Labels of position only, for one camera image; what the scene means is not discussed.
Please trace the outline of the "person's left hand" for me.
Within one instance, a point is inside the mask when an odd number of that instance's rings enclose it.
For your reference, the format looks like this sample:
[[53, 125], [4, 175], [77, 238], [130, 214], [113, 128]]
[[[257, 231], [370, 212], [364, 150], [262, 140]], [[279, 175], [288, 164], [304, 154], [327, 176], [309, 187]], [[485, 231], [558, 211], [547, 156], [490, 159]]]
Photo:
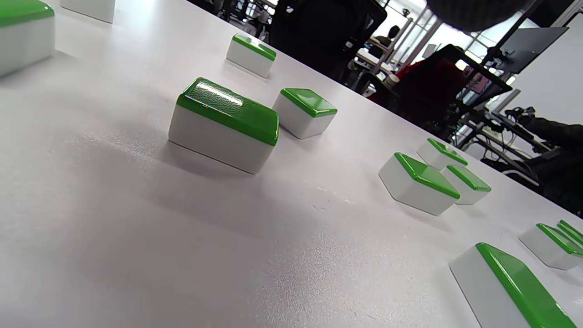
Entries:
[[531, 0], [427, 0], [444, 24], [464, 32], [484, 31], [527, 8]]

